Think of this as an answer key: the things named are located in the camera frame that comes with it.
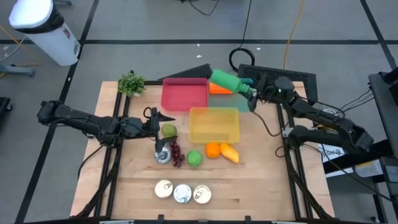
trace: yellow plastic bin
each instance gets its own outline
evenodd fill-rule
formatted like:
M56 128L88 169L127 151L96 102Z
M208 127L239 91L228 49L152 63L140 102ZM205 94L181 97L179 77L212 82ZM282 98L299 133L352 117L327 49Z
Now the yellow plastic bin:
M239 112L236 108L191 108L189 140L193 143L237 143Z

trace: tin can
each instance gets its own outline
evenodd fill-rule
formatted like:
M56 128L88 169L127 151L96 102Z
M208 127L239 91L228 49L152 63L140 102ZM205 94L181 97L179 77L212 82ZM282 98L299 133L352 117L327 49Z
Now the tin can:
M210 201L211 191L206 185L199 185L193 191L193 199L198 203L207 203Z
M186 184L180 184L174 189L174 199L180 203L187 203L192 196L191 188Z
M160 198L167 198L173 192L173 184L169 180L161 180L155 186L155 194Z
M166 143L160 152L155 152L155 161L159 164L166 164L170 161L172 153L169 144Z

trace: wooden table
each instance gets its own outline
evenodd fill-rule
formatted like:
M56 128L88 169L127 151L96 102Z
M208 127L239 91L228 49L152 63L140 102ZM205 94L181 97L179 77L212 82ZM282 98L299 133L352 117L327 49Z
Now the wooden table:
M295 89L305 96L301 82L295 83ZM112 115L116 93L116 82L103 82L95 115ZM164 115L176 119L172 123L178 129L177 141L182 153L199 149L204 154L204 145L192 144L188 140L189 114L164 111L160 105L161 94L161 85L146 86L141 97L131 99L129 116L144 120L144 108L156 106ZM279 132L275 105L259 103L256 112L264 118L273 133ZM311 125L307 119L296 119L295 122ZM294 220L285 159L275 156L275 150L282 145L281 137L269 136L260 119L252 113L240 113L239 125L241 139L233 144L239 151L239 164L224 158L204 159L199 169L188 165L177 169L171 163L160 165L155 162L154 142L150 139L124 141L112 218L155 220L159 214L164 214L167 220L243 220L245 215L250 215L252 220ZM85 156L97 147L95 139L88 140ZM97 190L104 152L95 155L82 169L71 215L80 212ZM325 211L334 215L320 154L307 147L302 147L301 153L309 190ZM177 203L172 196L158 198L154 187L160 179L169 179L174 186L184 183L194 188L205 184L211 189L212 198L204 205L194 200L187 204ZM305 217L302 195L297 189L301 216ZM104 193L103 200L102 214L108 201L108 191Z

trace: potted plant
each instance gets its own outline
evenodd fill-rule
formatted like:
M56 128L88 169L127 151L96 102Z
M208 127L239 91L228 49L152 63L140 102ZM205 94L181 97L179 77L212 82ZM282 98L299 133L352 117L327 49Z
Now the potted plant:
M122 75L118 81L118 91L128 97L141 96L144 93L144 77L137 76L133 70L127 75Z

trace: purple grapes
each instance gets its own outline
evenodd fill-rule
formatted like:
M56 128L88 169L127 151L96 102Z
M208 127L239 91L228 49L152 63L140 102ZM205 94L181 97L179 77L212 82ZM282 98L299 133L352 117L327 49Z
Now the purple grapes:
M173 166L180 168L185 160L185 155L181 154L181 147L175 141L170 143L170 148L172 151Z

